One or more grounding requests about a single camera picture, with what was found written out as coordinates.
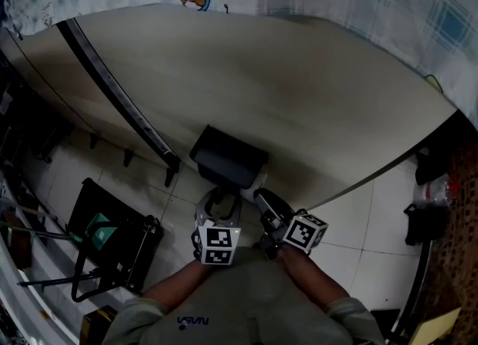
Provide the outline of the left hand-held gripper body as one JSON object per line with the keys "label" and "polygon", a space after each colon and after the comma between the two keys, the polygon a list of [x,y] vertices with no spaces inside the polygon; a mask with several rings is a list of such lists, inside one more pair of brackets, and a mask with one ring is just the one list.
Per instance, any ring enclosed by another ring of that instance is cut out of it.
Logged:
{"label": "left hand-held gripper body", "polygon": [[218,223],[200,213],[191,236],[194,256],[206,265],[230,265],[238,246],[241,228],[232,223]]}

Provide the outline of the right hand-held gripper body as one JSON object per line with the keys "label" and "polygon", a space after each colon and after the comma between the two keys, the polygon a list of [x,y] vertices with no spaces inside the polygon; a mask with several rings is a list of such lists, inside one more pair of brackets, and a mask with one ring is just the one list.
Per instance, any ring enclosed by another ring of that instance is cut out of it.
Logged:
{"label": "right hand-held gripper body", "polygon": [[287,243],[307,255],[321,242],[329,225],[302,209],[294,211],[283,200],[267,201],[260,198],[257,206],[261,211],[264,233],[257,248],[268,259],[274,259],[280,246]]}

